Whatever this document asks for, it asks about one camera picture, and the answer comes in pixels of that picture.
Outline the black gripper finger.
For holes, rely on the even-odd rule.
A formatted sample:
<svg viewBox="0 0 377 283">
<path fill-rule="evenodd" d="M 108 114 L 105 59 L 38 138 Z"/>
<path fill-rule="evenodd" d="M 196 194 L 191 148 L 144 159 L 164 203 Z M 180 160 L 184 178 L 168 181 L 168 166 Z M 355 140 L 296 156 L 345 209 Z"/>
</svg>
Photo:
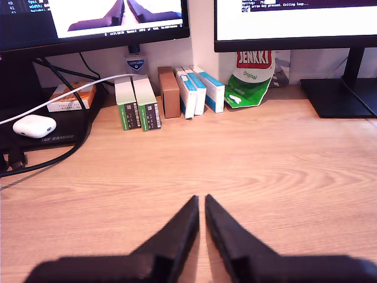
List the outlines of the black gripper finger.
<svg viewBox="0 0 377 283">
<path fill-rule="evenodd" d="M 131 255 L 152 256 L 151 271 L 132 282 L 177 282 L 199 232 L 199 197 L 186 204 L 152 237 Z"/>
<path fill-rule="evenodd" d="M 262 282 L 254 260 L 278 253 L 242 227 L 211 194 L 204 206 L 206 225 L 231 281 Z"/>
</svg>

